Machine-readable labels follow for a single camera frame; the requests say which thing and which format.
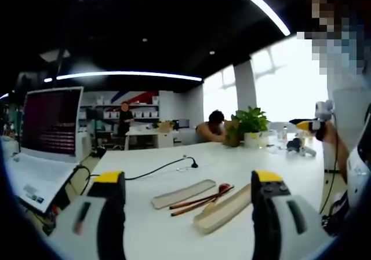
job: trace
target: white flower pot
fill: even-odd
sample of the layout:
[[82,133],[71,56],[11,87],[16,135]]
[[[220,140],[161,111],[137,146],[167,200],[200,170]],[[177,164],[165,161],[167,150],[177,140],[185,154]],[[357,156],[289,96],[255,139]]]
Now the white flower pot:
[[245,147],[259,148],[266,147],[268,144],[268,132],[260,131],[258,133],[245,133],[243,135]]

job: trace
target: window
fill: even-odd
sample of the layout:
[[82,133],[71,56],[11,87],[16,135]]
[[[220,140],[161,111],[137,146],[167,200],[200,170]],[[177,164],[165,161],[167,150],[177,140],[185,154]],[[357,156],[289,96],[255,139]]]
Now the window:
[[268,56],[252,55],[257,106],[271,122],[313,118],[315,103],[326,101],[328,91],[327,76],[312,59],[311,42],[294,36],[263,51]]
[[209,120],[209,115],[219,110],[229,120],[237,110],[237,90],[233,66],[205,79],[203,84],[203,119]]

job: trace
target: laptop screen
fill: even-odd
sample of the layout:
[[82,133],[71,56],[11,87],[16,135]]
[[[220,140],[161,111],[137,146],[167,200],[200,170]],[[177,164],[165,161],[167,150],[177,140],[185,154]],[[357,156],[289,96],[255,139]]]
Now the laptop screen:
[[28,93],[24,104],[21,147],[74,155],[81,91],[65,89]]

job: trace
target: black ceiling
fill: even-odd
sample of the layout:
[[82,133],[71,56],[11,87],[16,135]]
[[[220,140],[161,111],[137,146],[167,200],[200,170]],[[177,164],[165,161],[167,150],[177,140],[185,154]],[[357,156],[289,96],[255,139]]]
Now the black ceiling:
[[[291,33],[303,29],[307,14],[303,0],[265,1]],[[87,71],[151,71],[206,78],[284,37],[249,0],[13,0],[8,7],[12,9],[6,15],[12,41],[5,70],[11,82],[1,86],[2,93],[13,89],[20,71],[55,75],[56,63],[48,64],[39,56],[53,49],[67,49],[71,54],[63,61],[60,75],[83,72],[88,65]],[[127,76],[89,80],[61,80],[57,86],[186,91],[198,84]]]

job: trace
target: wooden tray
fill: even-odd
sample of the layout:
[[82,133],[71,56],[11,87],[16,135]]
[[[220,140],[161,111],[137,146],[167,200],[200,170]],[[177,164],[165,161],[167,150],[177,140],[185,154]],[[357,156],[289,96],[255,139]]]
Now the wooden tray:
[[155,209],[161,209],[167,206],[174,205],[175,203],[181,202],[185,199],[199,195],[200,193],[211,189],[216,186],[213,180],[203,180],[197,184],[188,186],[184,189],[179,189],[174,192],[169,192],[164,195],[154,197],[151,202]]
[[193,224],[200,232],[209,234],[230,221],[250,203],[251,185],[248,184],[214,208],[195,216]]

